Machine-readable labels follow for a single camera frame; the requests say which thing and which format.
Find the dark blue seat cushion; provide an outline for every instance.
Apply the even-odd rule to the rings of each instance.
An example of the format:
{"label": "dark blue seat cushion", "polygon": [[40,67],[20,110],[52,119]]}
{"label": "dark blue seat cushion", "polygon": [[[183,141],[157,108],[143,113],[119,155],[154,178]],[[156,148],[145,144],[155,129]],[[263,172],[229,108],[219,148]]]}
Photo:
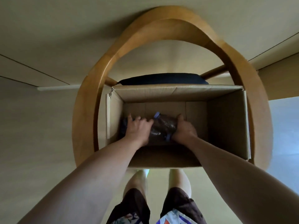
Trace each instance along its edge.
{"label": "dark blue seat cushion", "polygon": [[161,73],[142,75],[123,79],[122,85],[151,85],[151,84],[209,84],[202,77],[191,73]]}

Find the floral shirt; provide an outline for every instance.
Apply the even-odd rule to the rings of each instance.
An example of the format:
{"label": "floral shirt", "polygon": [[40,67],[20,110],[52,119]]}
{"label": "floral shirt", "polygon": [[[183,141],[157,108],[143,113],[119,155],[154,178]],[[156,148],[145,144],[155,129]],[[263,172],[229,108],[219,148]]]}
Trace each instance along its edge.
{"label": "floral shirt", "polygon": [[[127,214],[111,224],[142,224],[136,213]],[[191,218],[176,209],[168,212],[156,222],[156,224],[196,224]]]}

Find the open cardboard box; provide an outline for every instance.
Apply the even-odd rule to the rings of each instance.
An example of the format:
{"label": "open cardboard box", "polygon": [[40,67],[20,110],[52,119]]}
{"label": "open cardboard box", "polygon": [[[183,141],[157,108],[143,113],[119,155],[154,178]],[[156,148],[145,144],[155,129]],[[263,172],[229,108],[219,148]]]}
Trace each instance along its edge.
{"label": "open cardboard box", "polygon": [[[183,114],[209,143],[250,159],[246,93],[235,85],[117,85],[106,95],[106,144],[119,139],[120,121],[153,118],[159,111],[172,117]],[[200,162],[186,147],[174,144],[140,148],[129,168],[198,167]]]}

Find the blue bottle cap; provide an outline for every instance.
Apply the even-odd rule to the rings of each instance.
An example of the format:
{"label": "blue bottle cap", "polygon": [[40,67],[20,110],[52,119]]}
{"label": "blue bottle cap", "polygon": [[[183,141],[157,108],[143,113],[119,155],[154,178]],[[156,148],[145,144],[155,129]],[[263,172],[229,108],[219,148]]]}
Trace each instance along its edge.
{"label": "blue bottle cap", "polygon": [[160,112],[156,112],[156,114],[154,115],[154,119],[158,118],[159,115],[160,115]]}
{"label": "blue bottle cap", "polygon": [[169,142],[169,141],[170,141],[170,138],[171,138],[171,134],[168,133],[167,136],[166,136],[166,141]]}

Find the shorts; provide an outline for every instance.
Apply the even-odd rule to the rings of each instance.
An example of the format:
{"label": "shorts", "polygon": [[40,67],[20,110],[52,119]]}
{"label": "shorts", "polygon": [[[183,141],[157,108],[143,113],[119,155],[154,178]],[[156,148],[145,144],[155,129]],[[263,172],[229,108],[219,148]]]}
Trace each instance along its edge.
{"label": "shorts", "polygon": [[[194,200],[190,199],[181,188],[173,187],[168,191],[160,218],[173,209],[185,214],[197,224],[206,224]],[[123,201],[115,206],[108,218],[107,224],[111,224],[113,221],[129,213],[136,213],[143,224],[149,224],[150,209],[142,193],[136,188],[130,189],[123,198]]]}

